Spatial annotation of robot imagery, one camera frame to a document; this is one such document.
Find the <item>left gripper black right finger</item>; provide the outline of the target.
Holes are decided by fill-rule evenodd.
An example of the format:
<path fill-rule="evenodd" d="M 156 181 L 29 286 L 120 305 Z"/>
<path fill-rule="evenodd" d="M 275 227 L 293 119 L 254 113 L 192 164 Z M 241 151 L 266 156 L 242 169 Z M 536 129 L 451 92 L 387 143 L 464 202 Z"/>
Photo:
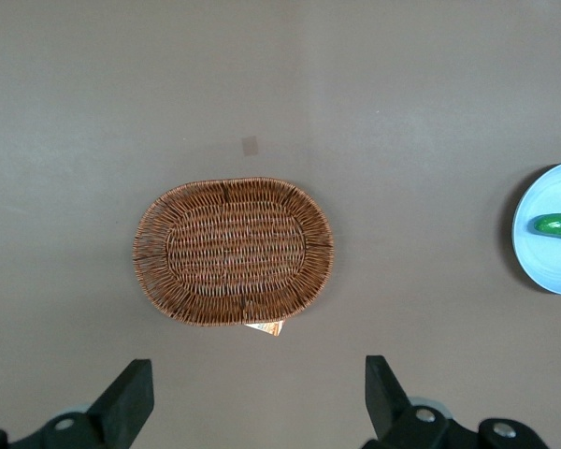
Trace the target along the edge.
<path fill-rule="evenodd" d="M 365 403 L 376 439 L 363 448 L 445 448 L 448 420 L 438 409 L 411 403 L 382 355 L 368 355 Z"/>

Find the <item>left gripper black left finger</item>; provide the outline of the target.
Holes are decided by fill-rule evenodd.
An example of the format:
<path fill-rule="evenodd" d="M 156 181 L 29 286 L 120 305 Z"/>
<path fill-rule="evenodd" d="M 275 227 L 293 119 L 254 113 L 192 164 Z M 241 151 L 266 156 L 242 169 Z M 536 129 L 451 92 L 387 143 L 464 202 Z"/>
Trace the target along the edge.
<path fill-rule="evenodd" d="M 154 407 L 152 364 L 132 361 L 83 413 L 63 413 L 10 448 L 121 448 L 132 446 Z"/>

